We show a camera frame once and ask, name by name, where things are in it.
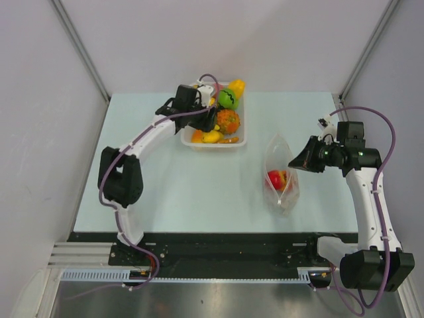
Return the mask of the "green striped toy melon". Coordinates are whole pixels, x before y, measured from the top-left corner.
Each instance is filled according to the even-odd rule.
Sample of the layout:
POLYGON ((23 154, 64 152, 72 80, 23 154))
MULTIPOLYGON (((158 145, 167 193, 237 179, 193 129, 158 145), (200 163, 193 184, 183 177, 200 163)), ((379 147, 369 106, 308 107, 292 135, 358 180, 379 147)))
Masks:
POLYGON ((230 88, 223 88, 217 99, 218 105, 224 109, 236 110, 239 106, 239 100, 236 98, 234 91, 230 88))

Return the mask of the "red toy tomato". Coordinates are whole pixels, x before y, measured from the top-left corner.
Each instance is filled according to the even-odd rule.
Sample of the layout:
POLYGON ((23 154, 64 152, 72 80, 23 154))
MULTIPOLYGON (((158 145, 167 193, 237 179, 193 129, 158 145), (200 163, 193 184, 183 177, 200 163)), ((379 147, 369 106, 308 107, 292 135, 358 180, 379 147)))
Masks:
POLYGON ((267 172, 271 185, 275 190, 281 190, 284 185, 284 177, 280 170, 270 170, 267 172))

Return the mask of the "clear zip top bag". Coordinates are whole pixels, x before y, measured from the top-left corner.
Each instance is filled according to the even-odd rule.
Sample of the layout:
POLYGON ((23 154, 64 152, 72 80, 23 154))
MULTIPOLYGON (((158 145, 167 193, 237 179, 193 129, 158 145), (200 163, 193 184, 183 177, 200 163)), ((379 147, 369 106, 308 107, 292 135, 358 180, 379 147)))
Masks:
POLYGON ((266 147, 263 163, 264 198, 275 215, 289 215, 299 199, 297 172, 288 166, 292 159, 285 138, 275 134, 266 147))

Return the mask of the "red yellow toy apple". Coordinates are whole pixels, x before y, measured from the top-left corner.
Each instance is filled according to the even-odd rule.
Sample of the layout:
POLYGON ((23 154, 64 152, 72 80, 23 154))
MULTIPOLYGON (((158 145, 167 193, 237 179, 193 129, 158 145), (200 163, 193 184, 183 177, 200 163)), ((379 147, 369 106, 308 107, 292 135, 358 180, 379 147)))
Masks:
POLYGON ((292 174, 287 170, 280 170, 284 177, 284 185, 280 192, 291 191, 293 189, 292 174))

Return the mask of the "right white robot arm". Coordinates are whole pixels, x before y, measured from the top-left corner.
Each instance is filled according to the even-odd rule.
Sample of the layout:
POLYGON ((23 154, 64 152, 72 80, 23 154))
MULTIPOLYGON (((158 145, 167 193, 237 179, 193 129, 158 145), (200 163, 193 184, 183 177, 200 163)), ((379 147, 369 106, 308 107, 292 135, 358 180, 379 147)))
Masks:
POLYGON ((319 119, 321 136, 311 136, 305 148, 288 165, 321 173, 337 167, 349 187, 358 226, 355 248, 332 236, 320 236, 305 251, 307 261, 320 266, 325 261, 340 270, 348 289, 396 291, 411 273, 415 260, 397 239, 385 203, 380 153, 366 147, 364 125, 346 121, 333 125, 319 119))

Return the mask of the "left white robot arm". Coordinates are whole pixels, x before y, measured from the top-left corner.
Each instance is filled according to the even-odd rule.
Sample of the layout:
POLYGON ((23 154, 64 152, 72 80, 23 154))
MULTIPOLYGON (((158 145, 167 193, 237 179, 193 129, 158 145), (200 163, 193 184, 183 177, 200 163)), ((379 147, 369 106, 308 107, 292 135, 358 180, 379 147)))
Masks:
POLYGON ((142 263, 146 248, 139 244, 142 225, 129 211, 141 197, 144 184, 142 164, 165 140, 189 126, 205 132, 215 128, 217 106, 212 100, 217 84, 198 82, 179 85, 174 97, 158 108, 149 125, 129 143, 104 148, 101 153, 97 187, 100 204, 110 207, 118 228, 118 240, 125 244, 123 256, 131 264, 142 263))

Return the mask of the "orange toy pineapple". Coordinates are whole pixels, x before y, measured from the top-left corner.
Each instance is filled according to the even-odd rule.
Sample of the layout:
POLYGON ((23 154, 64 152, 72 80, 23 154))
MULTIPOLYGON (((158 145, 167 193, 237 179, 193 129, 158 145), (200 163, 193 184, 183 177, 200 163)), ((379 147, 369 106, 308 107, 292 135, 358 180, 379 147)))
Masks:
POLYGON ((217 125, 223 134, 235 134, 240 127, 240 118, 236 111, 223 109, 217 113, 217 125))

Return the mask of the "small yellow toy lemon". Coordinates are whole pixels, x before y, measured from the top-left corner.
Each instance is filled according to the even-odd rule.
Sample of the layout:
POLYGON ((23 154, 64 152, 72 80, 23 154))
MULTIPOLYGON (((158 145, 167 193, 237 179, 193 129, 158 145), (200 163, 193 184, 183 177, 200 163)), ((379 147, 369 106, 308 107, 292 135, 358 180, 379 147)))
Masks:
POLYGON ((210 131, 203 133, 203 143, 205 144, 215 144, 218 140, 224 138, 224 135, 219 131, 210 131))

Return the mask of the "orange toy persimmon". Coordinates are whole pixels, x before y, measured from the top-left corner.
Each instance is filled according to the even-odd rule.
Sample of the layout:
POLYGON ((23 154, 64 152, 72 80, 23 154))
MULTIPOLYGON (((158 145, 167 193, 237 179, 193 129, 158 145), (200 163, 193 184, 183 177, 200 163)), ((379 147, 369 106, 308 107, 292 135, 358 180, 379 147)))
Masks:
POLYGON ((191 143, 202 143, 203 142, 203 131, 195 130, 191 136, 191 143))

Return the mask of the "white plastic fruit basket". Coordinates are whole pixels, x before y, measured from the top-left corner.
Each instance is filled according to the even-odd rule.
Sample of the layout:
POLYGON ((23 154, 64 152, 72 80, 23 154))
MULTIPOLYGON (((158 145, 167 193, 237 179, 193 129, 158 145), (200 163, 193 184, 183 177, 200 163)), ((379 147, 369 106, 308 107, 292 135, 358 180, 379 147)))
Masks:
POLYGON ((202 93, 202 103, 217 106, 215 127, 204 132, 186 127, 181 142, 194 150, 233 150, 246 144, 245 82, 217 82, 210 76, 201 76, 192 83, 202 93))

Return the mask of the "orange toy carrot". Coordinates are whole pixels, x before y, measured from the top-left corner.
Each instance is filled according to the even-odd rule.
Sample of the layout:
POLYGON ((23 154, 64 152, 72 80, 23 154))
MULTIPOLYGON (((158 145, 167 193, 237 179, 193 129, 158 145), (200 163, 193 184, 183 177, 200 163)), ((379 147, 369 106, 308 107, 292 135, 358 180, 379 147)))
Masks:
POLYGON ((222 138, 217 141, 218 144, 234 144, 239 141, 238 137, 232 137, 232 138, 222 138))

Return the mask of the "yellow toy bell pepper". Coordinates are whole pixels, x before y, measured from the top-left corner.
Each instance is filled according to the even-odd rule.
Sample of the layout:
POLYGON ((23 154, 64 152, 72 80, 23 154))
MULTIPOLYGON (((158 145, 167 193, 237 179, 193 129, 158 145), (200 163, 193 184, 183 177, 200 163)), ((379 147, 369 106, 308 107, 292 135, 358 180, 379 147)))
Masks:
POLYGON ((240 99, 244 93, 246 83, 241 79, 235 79, 227 87, 233 91, 236 99, 240 99))

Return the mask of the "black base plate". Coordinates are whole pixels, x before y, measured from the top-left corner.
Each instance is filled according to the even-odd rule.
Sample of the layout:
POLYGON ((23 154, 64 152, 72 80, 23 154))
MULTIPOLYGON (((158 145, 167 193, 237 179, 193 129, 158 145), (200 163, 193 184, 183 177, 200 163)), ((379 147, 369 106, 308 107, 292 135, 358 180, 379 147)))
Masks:
POLYGON ((146 233, 139 247, 159 259, 160 271, 281 271, 328 267, 317 253, 321 233, 146 233))

